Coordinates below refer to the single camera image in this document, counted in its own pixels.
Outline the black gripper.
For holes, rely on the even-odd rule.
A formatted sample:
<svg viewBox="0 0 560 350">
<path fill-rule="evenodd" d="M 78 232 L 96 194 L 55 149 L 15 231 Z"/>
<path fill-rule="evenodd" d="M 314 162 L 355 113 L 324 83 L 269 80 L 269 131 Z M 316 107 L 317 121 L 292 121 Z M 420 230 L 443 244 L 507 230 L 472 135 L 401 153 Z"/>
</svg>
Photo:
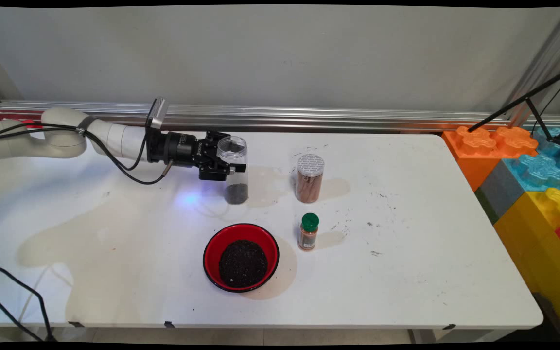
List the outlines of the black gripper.
<svg viewBox="0 0 560 350">
<path fill-rule="evenodd" d="M 176 132 L 162 133 L 158 129 L 147 131 L 146 157 L 148 162 L 182 168 L 198 167 L 198 178 L 202 181 L 226 181 L 233 173 L 245 173 L 247 165 L 242 163 L 218 162 L 216 150 L 220 141 L 231 135 L 208 130 L 204 138 Z"/>
</svg>

